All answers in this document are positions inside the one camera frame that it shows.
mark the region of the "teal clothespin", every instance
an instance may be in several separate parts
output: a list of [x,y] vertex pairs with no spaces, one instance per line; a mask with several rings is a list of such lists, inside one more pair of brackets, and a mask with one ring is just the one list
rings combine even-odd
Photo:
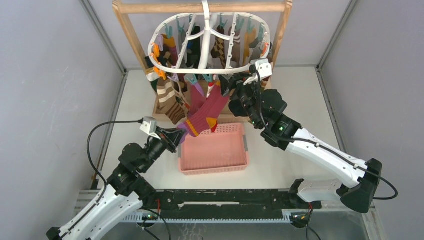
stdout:
[[259,25],[259,34],[257,35],[259,41],[262,41],[264,39],[264,28],[262,27],[264,25],[262,22]]
[[249,17],[249,20],[247,21],[247,32],[251,33],[253,29],[255,28],[255,25],[252,24],[252,17]]
[[184,23],[184,25],[180,26],[180,20],[178,20],[178,17],[176,17],[176,25],[178,27],[178,32],[179,33],[184,32],[184,27],[186,26],[186,23]]
[[238,18],[237,21],[235,21],[235,30],[239,31],[243,28],[243,25],[245,24],[245,19]]
[[189,16],[190,23],[192,22],[192,18],[193,18],[193,14],[190,14],[190,16]]
[[206,82],[208,83],[213,83],[214,82],[214,78],[212,77],[211,74],[202,74],[203,78],[206,80]]
[[172,26],[168,26],[168,24],[165,23],[165,32],[166,32],[166,38],[170,39],[173,36],[173,30]]
[[223,14],[219,14],[219,26],[221,28],[225,28],[225,25],[227,25],[228,23],[228,19],[225,21],[225,23],[223,22]]
[[184,79],[186,81],[189,81],[192,85],[195,85],[198,82],[198,79],[196,78],[196,75],[194,74],[186,74],[184,76]]

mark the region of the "red wire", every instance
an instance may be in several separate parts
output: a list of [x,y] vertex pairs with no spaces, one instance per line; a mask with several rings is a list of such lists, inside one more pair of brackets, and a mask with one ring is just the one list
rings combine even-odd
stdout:
[[157,199],[156,202],[157,202],[157,213],[161,214],[161,200]]

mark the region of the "orange clothespin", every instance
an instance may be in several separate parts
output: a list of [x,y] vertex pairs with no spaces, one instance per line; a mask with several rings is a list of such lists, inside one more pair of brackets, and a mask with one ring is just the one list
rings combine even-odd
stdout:
[[265,42],[265,43],[263,44],[263,50],[262,50],[262,53],[260,54],[260,56],[261,56],[261,57],[262,57],[262,56],[264,56],[264,55],[265,55],[265,53],[267,52],[268,45],[269,45],[269,43],[267,43],[267,42]]
[[[156,55],[154,53],[151,53],[150,56],[159,64],[162,65],[159,61],[158,58],[156,57]],[[165,72],[163,70],[160,70],[157,67],[153,67],[153,71],[161,78],[163,78],[163,80],[167,79],[167,75],[165,74]]]
[[159,46],[156,43],[152,43],[151,44],[153,46],[153,54],[156,58],[159,58],[159,56],[161,55],[161,51]]

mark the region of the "clothespin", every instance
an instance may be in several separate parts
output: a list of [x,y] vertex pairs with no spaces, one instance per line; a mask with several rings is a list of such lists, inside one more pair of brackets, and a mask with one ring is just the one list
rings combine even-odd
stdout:
[[249,20],[247,21],[247,32],[251,33],[255,26],[252,24],[252,17],[249,17]]
[[190,16],[188,16],[189,22],[192,22],[192,18],[193,18],[193,14],[190,14]]
[[165,32],[166,32],[166,37],[168,39],[172,38],[173,36],[172,26],[168,26],[168,24],[165,23]]
[[225,21],[225,23],[223,22],[223,14],[219,14],[219,26],[221,28],[225,28],[225,25],[227,25],[228,23],[228,19]]
[[[155,56],[154,53],[150,53],[150,56],[159,64],[162,65],[159,61],[158,58]],[[163,70],[160,70],[157,67],[153,68],[154,72],[161,78],[163,78],[163,80],[167,79],[167,75],[165,74],[165,72]]]
[[178,75],[176,73],[173,73],[172,76],[168,76],[168,78],[171,81],[174,81],[174,82],[178,83]]
[[152,43],[151,45],[153,46],[153,55],[154,55],[156,58],[159,58],[159,56],[161,55],[161,51],[160,51],[159,46],[158,46],[156,43]]
[[245,24],[245,19],[244,18],[238,18],[236,21],[235,21],[235,30],[236,31],[239,31],[239,30],[241,30],[242,28],[243,28],[243,25]]
[[205,93],[203,92],[203,88],[202,86],[200,86],[198,79],[196,78],[196,75],[194,74],[186,74],[184,76],[184,80],[186,82],[190,82],[198,91],[202,96],[205,96]]
[[206,82],[208,83],[213,83],[214,79],[212,78],[212,76],[210,74],[202,74],[203,78],[206,80]]
[[184,32],[184,27],[186,26],[186,23],[184,23],[184,25],[180,26],[180,20],[178,20],[178,17],[176,17],[176,25],[177,25],[179,33]]
[[212,89],[214,88],[215,83],[216,83],[217,81],[218,81],[218,75],[214,74],[214,75],[213,75],[213,81],[212,81],[212,82],[209,82],[209,83],[207,84],[207,93],[206,93],[206,98],[209,98],[209,95],[211,94]]
[[157,35],[155,43],[159,46],[159,50],[162,52],[164,50],[164,36],[162,36],[162,34]]
[[259,25],[259,33],[257,35],[259,41],[262,41],[264,39],[264,28],[262,27],[264,25],[262,22]]
[[267,52],[267,48],[268,48],[268,43],[267,42],[264,42],[263,43],[263,45],[262,45],[262,53],[260,54],[260,57],[262,58],[264,55],[265,55],[265,53]]

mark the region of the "black cable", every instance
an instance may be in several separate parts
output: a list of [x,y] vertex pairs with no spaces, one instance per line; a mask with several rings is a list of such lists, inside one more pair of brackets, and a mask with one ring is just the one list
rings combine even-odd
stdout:
[[166,229],[168,230],[168,235],[169,235],[169,240],[171,240],[171,230],[170,230],[170,226],[168,225],[167,221],[165,221],[165,218],[163,218],[159,213],[152,211],[146,207],[141,207],[141,210],[145,210],[148,212],[151,212],[152,214],[158,216],[160,219],[162,219],[163,223],[165,223]]
[[307,225],[306,225],[306,240],[309,240],[309,230],[311,230],[311,232],[313,232],[315,234],[315,236],[321,240],[321,237],[318,235],[318,233],[312,229],[312,227],[309,226],[309,224],[311,223],[311,218],[312,218],[312,213],[314,212],[314,207],[312,206],[312,208],[310,209],[310,213],[309,213],[309,218],[307,219]]
[[301,142],[310,143],[310,144],[314,145],[314,146],[315,146],[315,147],[317,147],[317,148],[322,148],[322,149],[326,150],[327,152],[329,152],[329,153],[331,153],[331,154],[333,154],[333,155],[337,156],[338,158],[340,158],[341,160],[343,160],[343,161],[344,161],[344,162],[346,162],[347,164],[351,165],[352,167],[357,168],[357,169],[359,169],[359,170],[362,170],[362,171],[364,171],[365,173],[368,173],[368,174],[370,174],[370,175],[372,175],[372,176],[374,176],[374,177],[376,177],[376,178],[380,179],[381,181],[383,181],[383,182],[385,182],[387,185],[389,185],[389,187],[391,187],[391,189],[393,189],[393,191],[394,191],[394,194],[393,194],[392,196],[389,196],[389,197],[374,197],[374,198],[373,198],[373,200],[391,200],[391,199],[395,199],[395,198],[399,195],[399,192],[398,192],[398,190],[396,189],[396,187],[395,187],[395,186],[394,186],[391,182],[389,182],[388,180],[386,180],[384,177],[382,177],[382,176],[380,176],[380,175],[378,175],[378,174],[375,174],[375,173],[373,173],[373,172],[371,172],[371,171],[368,171],[367,169],[364,169],[364,168],[362,168],[362,167],[360,167],[360,166],[355,166],[355,164],[354,164],[353,162],[349,161],[349,160],[348,160],[347,158],[345,158],[344,156],[342,156],[342,155],[338,154],[337,152],[335,152],[334,150],[332,150],[332,149],[330,149],[330,148],[328,148],[328,147],[326,147],[326,146],[323,146],[323,145],[321,145],[321,144],[318,144],[317,142],[314,142],[314,141],[309,140],[309,139],[302,139],[302,138],[284,138],[284,137],[280,137],[280,136],[275,135],[275,134],[271,131],[271,129],[270,129],[270,127],[267,125],[267,123],[265,122],[264,115],[262,114],[262,100],[261,100],[261,75],[259,74],[259,71],[258,71],[257,69],[255,70],[255,72],[256,72],[256,75],[257,75],[257,84],[258,84],[258,86],[257,86],[257,101],[258,101],[258,107],[259,107],[259,115],[260,115],[260,119],[262,120],[262,123],[263,123],[263,125],[264,125],[265,129],[269,132],[269,134],[273,135],[275,138],[277,138],[277,139],[279,139],[279,140],[281,140],[281,141],[284,141],[284,142],[294,143],[295,141],[301,141]]
[[100,196],[96,200],[96,203],[99,203],[100,200],[102,199],[103,195],[105,194],[107,182],[106,182],[106,179],[103,177],[103,175],[100,173],[100,171],[97,169],[97,167],[94,165],[93,160],[92,160],[92,155],[90,154],[90,141],[92,139],[92,135],[98,128],[100,128],[101,126],[104,126],[104,125],[108,125],[108,124],[134,124],[134,123],[141,124],[141,123],[143,123],[143,119],[133,120],[133,121],[107,121],[107,122],[104,122],[104,123],[99,124],[96,127],[94,127],[91,130],[90,134],[88,135],[88,138],[87,138],[88,161],[90,162],[90,165],[94,169],[95,173],[101,178],[101,180],[103,181],[103,185],[104,185],[103,191],[101,192]]
[[[95,171],[95,173],[97,174],[97,175],[99,175],[100,176],[100,178],[101,178],[101,180],[103,181],[103,185],[104,185],[104,188],[103,188],[103,191],[101,192],[101,194],[100,194],[100,196],[97,198],[97,200],[95,201],[96,202],[96,204],[98,204],[99,202],[100,202],[100,200],[102,199],[102,197],[103,197],[103,195],[105,195],[105,192],[106,192],[106,187],[107,187],[107,182],[106,182],[106,179],[103,177],[103,175],[100,173],[100,171],[97,169],[97,167],[94,165],[94,163],[93,163],[93,160],[92,160],[92,155],[90,154],[90,141],[91,141],[91,139],[92,139],[92,135],[93,135],[93,133],[98,129],[98,128],[100,128],[101,126],[104,126],[104,125],[108,125],[108,124],[133,124],[133,123],[139,123],[139,124],[142,124],[143,123],[143,119],[140,119],[140,120],[133,120],[133,121],[107,121],[107,122],[104,122],[104,123],[102,123],[102,124],[99,124],[99,125],[97,125],[96,127],[94,127],[92,130],[91,130],[91,132],[90,132],[90,134],[88,135],[88,138],[87,138],[87,156],[88,156],[88,161],[89,161],[89,163],[90,163],[90,165],[91,165],[91,167],[94,169],[94,171]],[[96,206],[96,204],[94,204],[93,206],[91,206],[90,207],[90,209],[88,209],[88,211],[86,211],[85,213],[84,213],[84,215],[82,215],[77,221],[75,221],[75,223],[70,227],[70,228],[68,228],[68,232],[66,232],[63,236],[62,236],[62,238],[64,237],[64,236],[66,236],[72,229],[74,229],[75,228],[75,226],[78,224],[78,223],[80,223],[81,222],[81,220],[83,220],[93,209],[94,209],[94,207]]]
[[151,231],[149,231],[147,228],[143,229],[144,231],[146,231],[146,233],[150,234],[150,236],[154,237],[154,239],[156,240],[160,240],[159,237],[157,237],[155,234],[153,234]]

